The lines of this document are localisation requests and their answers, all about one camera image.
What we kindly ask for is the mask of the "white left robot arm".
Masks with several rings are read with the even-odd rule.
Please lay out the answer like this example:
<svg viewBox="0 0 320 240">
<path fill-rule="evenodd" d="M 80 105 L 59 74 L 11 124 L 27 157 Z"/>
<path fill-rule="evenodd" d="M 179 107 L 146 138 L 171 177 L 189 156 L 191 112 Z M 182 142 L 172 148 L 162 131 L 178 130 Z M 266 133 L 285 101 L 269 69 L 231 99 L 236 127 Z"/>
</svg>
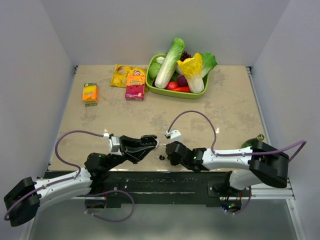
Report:
<svg viewBox="0 0 320 240">
<path fill-rule="evenodd" d="M 108 141 L 108 154 L 91 153 L 88 155 L 84 167 L 73 164 L 77 170 L 55 178 L 31 177 L 22 179 L 4 198 L 6 213 L 4 220 L 12 227 L 21 226 L 32 220 L 40 208 L 74 197 L 99 197 L 113 193 L 129 196 L 120 189 L 104 191 L 104 182 L 109 177 L 109 170 L 125 161 L 137 164 L 143 160 L 157 145 L 157 136 L 143 135 L 131 138 L 125 135 L 93 133 L 89 135 L 100 137 Z"/>
</svg>

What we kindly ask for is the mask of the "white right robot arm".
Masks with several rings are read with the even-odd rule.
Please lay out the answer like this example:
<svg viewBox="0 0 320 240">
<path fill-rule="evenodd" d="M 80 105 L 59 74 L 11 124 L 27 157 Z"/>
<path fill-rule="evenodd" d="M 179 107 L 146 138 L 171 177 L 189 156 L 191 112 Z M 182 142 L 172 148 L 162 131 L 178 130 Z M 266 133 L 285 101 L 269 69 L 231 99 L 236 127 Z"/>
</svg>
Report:
<svg viewBox="0 0 320 240">
<path fill-rule="evenodd" d="M 231 150 L 189 149 L 179 141 L 165 145 L 165 154 L 172 166 L 182 165 L 193 172 L 235 169 L 223 183 L 223 192 L 230 197 L 240 190 L 263 183 L 273 188 L 287 187 L 289 156 L 263 142 Z"/>
</svg>

